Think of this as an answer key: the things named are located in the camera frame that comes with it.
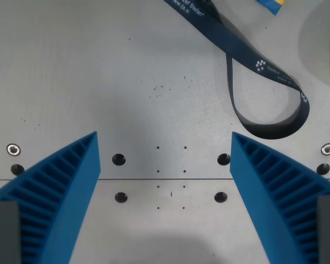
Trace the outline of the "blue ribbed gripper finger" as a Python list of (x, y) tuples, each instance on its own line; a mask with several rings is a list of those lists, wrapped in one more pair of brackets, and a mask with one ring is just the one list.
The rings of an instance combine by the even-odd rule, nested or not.
[(70, 261), (100, 172), (93, 132), (0, 188), (0, 202), (18, 204), (23, 263)]
[(330, 181), (236, 132), (230, 172), (269, 262), (318, 263), (317, 200)]

